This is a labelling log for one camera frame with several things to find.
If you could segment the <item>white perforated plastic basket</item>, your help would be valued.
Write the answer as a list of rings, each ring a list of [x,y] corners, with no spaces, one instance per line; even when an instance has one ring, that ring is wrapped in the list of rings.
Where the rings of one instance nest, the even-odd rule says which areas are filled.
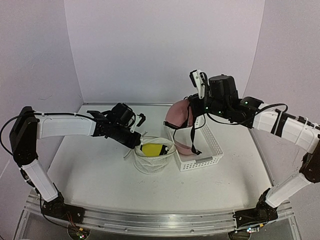
[[[181,172],[195,170],[218,164],[224,152],[206,123],[204,116],[195,121],[195,137],[191,140],[191,127],[174,130],[164,127],[169,140],[176,147],[174,155]]]

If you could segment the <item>white mesh laundry bag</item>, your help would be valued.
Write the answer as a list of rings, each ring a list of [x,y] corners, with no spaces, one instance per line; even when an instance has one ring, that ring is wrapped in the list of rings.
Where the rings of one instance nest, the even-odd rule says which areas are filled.
[[[147,135],[147,131],[140,138],[140,145],[130,149],[123,157],[126,161],[133,157],[135,168],[141,173],[155,175],[163,171],[177,151],[173,141],[159,136]]]

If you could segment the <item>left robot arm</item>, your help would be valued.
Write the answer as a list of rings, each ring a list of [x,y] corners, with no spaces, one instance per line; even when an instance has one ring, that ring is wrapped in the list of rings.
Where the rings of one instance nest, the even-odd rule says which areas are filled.
[[[10,147],[4,144],[2,147],[12,156],[26,183],[38,194],[40,213],[44,217],[81,224],[85,209],[66,203],[43,166],[44,151],[40,149],[43,141],[68,136],[105,138],[134,149],[142,141],[136,129],[145,120],[143,113],[136,114],[125,103],[117,103],[106,111],[88,110],[86,113],[36,111],[25,106],[2,126],[4,130],[13,124],[9,132]]]

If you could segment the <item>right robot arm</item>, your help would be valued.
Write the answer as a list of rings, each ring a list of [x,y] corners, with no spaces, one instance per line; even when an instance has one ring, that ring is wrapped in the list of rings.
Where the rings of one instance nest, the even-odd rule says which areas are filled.
[[[194,117],[207,116],[224,119],[223,124],[243,126],[253,132],[270,134],[277,147],[274,156],[297,150],[301,166],[273,183],[259,197],[255,207],[237,210],[233,214],[236,229],[250,229],[275,221],[278,207],[303,188],[320,181],[320,126],[308,118],[292,115],[285,103],[267,104],[260,99],[239,97],[235,79],[229,75],[207,77],[201,70],[189,74],[197,93],[188,100]]]

